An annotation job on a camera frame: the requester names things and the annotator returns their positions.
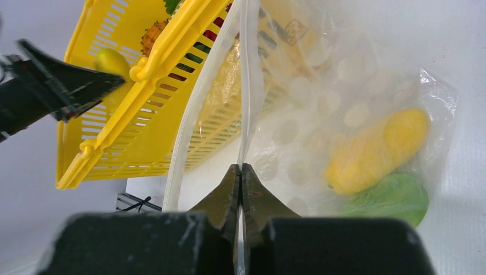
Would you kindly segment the yellow plastic shopping basket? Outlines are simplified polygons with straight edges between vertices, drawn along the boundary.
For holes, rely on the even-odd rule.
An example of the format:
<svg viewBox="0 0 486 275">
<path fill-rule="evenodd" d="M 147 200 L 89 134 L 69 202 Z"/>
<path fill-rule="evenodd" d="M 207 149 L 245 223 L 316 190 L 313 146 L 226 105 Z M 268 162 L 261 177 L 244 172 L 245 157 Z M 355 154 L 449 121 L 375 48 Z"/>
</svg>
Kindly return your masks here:
<svg viewBox="0 0 486 275">
<path fill-rule="evenodd" d="M 57 126 L 56 187 L 82 181 L 165 175 L 191 95 L 209 92 L 196 113 L 184 170 L 203 162 L 240 132 L 241 93 L 236 37 L 221 50 L 223 24 L 238 23 L 239 1 L 85 1 L 65 61 L 92 69 L 102 52 L 127 83 L 105 101 Z M 170 22 L 149 57 L 141 37 L 155 21 Z"/>
</svg>

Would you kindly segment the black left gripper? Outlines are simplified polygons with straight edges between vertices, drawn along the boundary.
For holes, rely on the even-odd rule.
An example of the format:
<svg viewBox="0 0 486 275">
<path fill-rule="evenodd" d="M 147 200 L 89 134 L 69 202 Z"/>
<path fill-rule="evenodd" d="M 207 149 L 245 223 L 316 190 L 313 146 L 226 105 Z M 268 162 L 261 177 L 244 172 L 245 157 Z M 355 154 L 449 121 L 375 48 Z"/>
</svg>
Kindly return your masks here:
<svg viewBox="0 0 486 275">
<path fill-rule="evenodd" d="M 1 142 L 47 115 L 77 118 L 125 84 L 118 74 L 60 61 L 28 40 L 15 43 L 28 59 L 1 61 Z"/>
</svg>

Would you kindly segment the clear zip top bag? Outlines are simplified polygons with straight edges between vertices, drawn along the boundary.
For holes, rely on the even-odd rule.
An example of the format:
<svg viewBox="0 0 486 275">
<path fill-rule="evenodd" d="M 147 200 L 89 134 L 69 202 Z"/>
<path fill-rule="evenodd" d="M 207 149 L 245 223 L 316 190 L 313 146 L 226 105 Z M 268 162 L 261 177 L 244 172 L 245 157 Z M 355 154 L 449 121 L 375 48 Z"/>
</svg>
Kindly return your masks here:
<svg viewBox="0 0 486 275">
<path fill-rule="evenodd" d="M 224 26 L 221 50 L 236 37 L 241 93 L 240 132 L 190 170 L 190 138 L 209 86 L 191 95 L 172 158 L 162 208 L 187 210 L 205 197 L 231 163 L 250 164 L 261 183 L 302 216 L 346 217 L 354 195 L 333 191 L 323 172 L 335 146 L 391 114 L 428 114 L 424 146 L 390 174 L 419 177 L 429 203 L 441 182 L 459 93 L 425 69 L 338 27 L 318 1 L 239 1 L 239 22 Z"/>
</svg>

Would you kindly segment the green toy pepper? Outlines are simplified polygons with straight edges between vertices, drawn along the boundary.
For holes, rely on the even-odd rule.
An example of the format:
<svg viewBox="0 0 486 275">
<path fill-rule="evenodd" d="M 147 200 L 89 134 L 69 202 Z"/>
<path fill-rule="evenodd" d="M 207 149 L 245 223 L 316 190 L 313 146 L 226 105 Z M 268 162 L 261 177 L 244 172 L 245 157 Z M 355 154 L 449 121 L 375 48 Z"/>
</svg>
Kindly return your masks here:
<svg viewBox="0 0 486 275">
<path fill-rule="evenodd" d="M 408 172 L 390 174 L 375 186 L 350 198 L 346 217 L 395 218 L 417 227 L 429 208 L 429 195 L 419 177 Z"/>
</svg>

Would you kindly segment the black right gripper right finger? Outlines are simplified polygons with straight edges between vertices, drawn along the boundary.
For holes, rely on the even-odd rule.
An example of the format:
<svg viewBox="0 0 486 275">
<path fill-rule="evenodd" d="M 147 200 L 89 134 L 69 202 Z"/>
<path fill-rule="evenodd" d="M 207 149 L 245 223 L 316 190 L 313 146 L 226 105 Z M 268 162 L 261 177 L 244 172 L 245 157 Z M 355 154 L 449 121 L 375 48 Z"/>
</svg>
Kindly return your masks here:
<svg viewBox="0 0 486 275">
<path fill-rule="evenodd" d="M 242 165 L 242 210 L 244 240 L 250 247 L 264 242 L 262 231 L 272 218 L 298 218 L 299 215 L 283 204 L 259 180 L 254 168 Z"/>
</svg>

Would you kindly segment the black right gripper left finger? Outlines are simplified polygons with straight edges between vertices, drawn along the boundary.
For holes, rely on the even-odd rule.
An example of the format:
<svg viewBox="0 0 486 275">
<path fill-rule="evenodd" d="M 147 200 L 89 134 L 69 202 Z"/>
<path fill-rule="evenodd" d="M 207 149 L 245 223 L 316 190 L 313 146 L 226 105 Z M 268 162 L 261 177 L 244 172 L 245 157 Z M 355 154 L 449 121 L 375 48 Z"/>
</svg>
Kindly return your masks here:
<svg viewBox="0 0 486 275">
<path fill-rule="evenodd" d="M 240 180 L 239 165 L 230 165 L 219 185 L 189 210 L 205 214 L 210 224 L 231 243 L 238 239 Z"/>
</svg>

